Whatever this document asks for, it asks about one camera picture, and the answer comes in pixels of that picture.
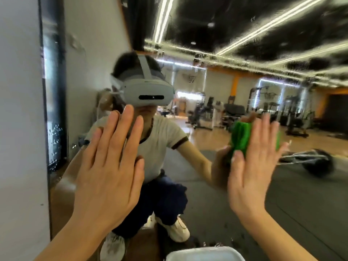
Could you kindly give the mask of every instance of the hand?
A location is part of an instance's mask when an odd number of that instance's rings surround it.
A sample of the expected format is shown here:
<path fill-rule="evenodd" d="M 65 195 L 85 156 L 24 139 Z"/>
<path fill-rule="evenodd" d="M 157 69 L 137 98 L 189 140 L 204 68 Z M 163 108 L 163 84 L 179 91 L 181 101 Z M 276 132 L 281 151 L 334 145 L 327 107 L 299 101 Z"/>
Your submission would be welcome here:
<path fill-rule="evenodd" d="M 269 122 L 265 114 L 253 122 L 246 158 L 236 150 L 228 178 L 228 198 L 232 210 L 241 222 L 257 218 L 265 212 L 265 198 L 271 177 L 288 143 L 276 150 L 279 123 Z"/>
<path fill-rule="evenodd" d="M 141 116 L 123 149 L 133 114 L 131 105 L 122 116 L 111 112 L 103 132 L 98 128 L 85 149 L 76 179 L 71 221 L 96 227 L 103 236 L 119 226 L 136 206 L 144 180 L 144 159 L 135 162 L 143 130 Z"/>
<path fill-rule="evenodd" d="M 244 123 L 252 123 L 256 117 L 257 114 L 255 112 L 251 112 L 249 116 L 242 116 L 240 121 Z M 230 150 L 231 146 L 229 145 L 218 150 L 211 168 L 213 185 L 224 190 L 227 189 L 227 180 L 228 176 L 230 175 L 230 167 L 227 166 L 225 158 Z"/>

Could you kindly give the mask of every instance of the white container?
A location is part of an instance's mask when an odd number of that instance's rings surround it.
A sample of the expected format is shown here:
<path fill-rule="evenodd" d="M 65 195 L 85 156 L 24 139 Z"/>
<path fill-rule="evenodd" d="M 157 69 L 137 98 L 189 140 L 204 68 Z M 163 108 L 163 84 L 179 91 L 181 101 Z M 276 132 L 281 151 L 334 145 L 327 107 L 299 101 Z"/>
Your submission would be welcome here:
<path fill-rule="evenodd" d="M 245 261 L 237 250 L 228 246 L 180 250 L 167 255 L 166 261 Z"/>

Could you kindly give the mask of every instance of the white sneaker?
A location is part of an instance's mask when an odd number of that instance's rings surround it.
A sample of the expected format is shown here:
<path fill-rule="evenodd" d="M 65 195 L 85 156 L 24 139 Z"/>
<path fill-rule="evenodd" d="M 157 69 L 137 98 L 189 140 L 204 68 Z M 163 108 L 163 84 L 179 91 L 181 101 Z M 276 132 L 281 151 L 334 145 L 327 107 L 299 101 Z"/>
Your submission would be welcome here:
<path fill-rule="evenodd" d="M 121 261 L 125 251 L 126 246 L 123 237 L 110 232 L 100 251 L 100 261 Z"/>
<path fill-rule="evenodd" d="M 158 217 L 156 217 L 156 221 L 162 225 L 164 228 L 166 228 L 168 235 L 174 242 L 177 243 L 183 243 L 186 242 L 190 237 L 190 231 L 187 229 L 184 222 L 180 219 L 180 217 L 177 217 L 177 220 L 175 224 L 169 226 L 164 225 Z"/>

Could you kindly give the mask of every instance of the pants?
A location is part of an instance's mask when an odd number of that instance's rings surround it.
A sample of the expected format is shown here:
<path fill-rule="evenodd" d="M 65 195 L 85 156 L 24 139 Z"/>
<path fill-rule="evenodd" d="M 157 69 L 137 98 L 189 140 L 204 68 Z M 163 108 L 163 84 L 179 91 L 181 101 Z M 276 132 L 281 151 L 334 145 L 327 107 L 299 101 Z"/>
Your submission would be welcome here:
<path fill-rule="evenodd" d="M 163 224 L 173 225 L 177 216 L 184 213 L 187 204 L 186 189 L 185 186 L 172 182 L 161 171 L 158 178 L 142 186 L 138 204 L 123 223 L 112 231 L 124 239 L 132 238 L 147 223 L 153 212 Z"/>

